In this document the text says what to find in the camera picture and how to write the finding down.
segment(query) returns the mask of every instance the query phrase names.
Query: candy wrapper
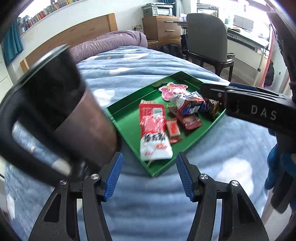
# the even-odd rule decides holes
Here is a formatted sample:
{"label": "candy wrapper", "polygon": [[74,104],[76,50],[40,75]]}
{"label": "candy wrapper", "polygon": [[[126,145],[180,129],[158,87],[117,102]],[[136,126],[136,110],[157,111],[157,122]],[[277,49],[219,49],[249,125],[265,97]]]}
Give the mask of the candy wrapper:
{"label": "candy wrapper", "polygon": [[201,120],[196,115],[183,116],[177,111],[176,106],[168,107],[170,112],[181,122],[186,130],[193,130],[202,126]]}
{"label": "candy wrapper", "polygon": [[210,107],[204,98],[197,92],[187,92],[170,97],[170,102],[177,106],[178,111],[182,115],[191,115],[200,112],[207,112]]}
{"label": "candy wrapper", "polygon": [[187,88],[187,85],[176,85],[173,82],[169,82],[167,85],[160,87],[158,90],[161,92],[161,97],[165,101],[169,101],[169,98],[174,95],[186,93]]}
{"label": "candy wrapper", "polygon": [[165,133],[165,109],[162,104],[139,105],[140,109],[140,155],[144,161],[171,159],[173,150]]}
{"label": "candy wrapper", "polygon": [[152,100],[141,100],[140,104],[157,104],[157,103]]}
{"label": "candy wrapper", "polygon": [[219,111],[219,106],[220,106],[219,101],[217,101],[217,100],[212,100],[212,99],[206,99],[206,98],[205,98],[205,101],[207,102],[207,104],[208,104],[209,107],[210,107],[210,110],[209,110],[210,115],[211,115],[214,119],[216,119],[217,116],[218,116],[218,111]]}
{"label": "candy wrapper", "polygon": [[169,119],[166,123],[168,128],[168,134],[170,136],[170,143],[177,143],[179,141],[182,141],[183,138],[180,136],[181,132],[177,124],[177,118]]}

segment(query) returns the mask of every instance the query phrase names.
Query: purple pillow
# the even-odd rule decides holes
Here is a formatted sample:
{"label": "purple pillow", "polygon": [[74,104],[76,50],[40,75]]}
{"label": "purple pillow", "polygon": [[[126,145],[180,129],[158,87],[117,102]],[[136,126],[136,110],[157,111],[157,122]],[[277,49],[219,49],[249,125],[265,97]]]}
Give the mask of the purple pillow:
{"label": "purple pillow", "polygon": [[95,39],[85,41],[70,49],[75,63],[121,46],[148,47],[145,34],[142,32],[123,30],[103,34]]}

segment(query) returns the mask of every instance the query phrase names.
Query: pink cartoon sticker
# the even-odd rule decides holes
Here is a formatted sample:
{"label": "pink cartoon sticker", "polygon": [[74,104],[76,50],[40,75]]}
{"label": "pink cartoon sticker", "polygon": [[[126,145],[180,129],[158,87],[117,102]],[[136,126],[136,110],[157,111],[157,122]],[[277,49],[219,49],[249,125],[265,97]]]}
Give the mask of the pink cartoon sticker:
{"label": "pink cartoon sticker", "polygon": [[186,93],[187,88],[187,85],[175,85],[173,82],[169,82],[167,85],[160,87],[158,90],[161,92],[161,97],[165,101],[169,101],[169,98],[174,95]]}

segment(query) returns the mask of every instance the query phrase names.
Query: black mug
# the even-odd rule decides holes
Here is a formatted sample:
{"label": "black mug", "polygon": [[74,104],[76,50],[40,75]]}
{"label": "black mug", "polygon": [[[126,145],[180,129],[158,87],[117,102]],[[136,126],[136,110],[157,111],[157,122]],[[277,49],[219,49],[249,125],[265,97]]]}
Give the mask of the black mug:
{"label": "black mug", "polygon": [[[40,162],[14,141],[12,128],[17,120],[68,161],[69,176]],[[38,60],[0,104],[0,155],[50,185],[83,179],[86,166],[100,169],[110,162],[116,144],[116,131],[81,79],[68,45]]]}

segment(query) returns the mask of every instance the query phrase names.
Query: green tray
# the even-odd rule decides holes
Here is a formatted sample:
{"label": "green tray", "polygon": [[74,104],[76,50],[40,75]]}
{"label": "green tray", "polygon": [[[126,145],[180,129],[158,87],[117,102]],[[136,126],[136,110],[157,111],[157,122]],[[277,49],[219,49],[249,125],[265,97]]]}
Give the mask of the green tray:
{"label": "green tray", "polygon": [[222,113],[219,113],[219,116],[215,120],[208,113],[198,114],[202,121],[202,126],[192,131],[186,130],[178,122],[183,141],[172,144],[173,157],[170,160],[156,160],[150,166],[147,166],[148,162],[142,161],[140,157],[139,104],[142,99],[153,100],[158,104],[164,104],[167,119],[173,118],[174,116],[166,108],[167,105],[172,106],[173,104],[164,101],[161,97],[161,92],[158,90],[159,87],[169,82],[188,85],[187,90],[190,92],[199,91],[202,84],[202,81],[180,71],[156,81],[106,108],[107,114],[110,116],[121,136],[152,177],[168,169],[174,163],[178,152],[188,150],[193,144],[201,140],[224,114],[224,110],[222,110]]}

